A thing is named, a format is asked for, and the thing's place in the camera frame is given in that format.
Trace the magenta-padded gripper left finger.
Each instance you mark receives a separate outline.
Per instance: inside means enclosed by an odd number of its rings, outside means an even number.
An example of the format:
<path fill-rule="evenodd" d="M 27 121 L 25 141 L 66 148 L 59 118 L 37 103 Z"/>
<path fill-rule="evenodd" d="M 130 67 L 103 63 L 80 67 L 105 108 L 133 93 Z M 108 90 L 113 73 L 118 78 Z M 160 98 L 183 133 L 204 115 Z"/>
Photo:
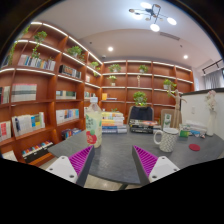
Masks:
<path fill-rule="evenodd" d="M 88 146 L 69 157 L 60 156 L 47 171 L 83 187 L 94 155 L 94 147 Z"/>

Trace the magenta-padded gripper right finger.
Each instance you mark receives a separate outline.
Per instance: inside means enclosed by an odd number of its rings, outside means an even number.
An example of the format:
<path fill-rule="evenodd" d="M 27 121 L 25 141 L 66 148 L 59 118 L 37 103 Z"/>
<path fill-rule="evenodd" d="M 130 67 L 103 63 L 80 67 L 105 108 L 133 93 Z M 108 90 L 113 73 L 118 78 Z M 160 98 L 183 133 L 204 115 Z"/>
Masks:
<path fill-rule="evenodd" d="M 166 156 L 157 157 L 136 145 L 132 146 L 132 156 L 142 185 L 179 171 L 179 168 Z"/>

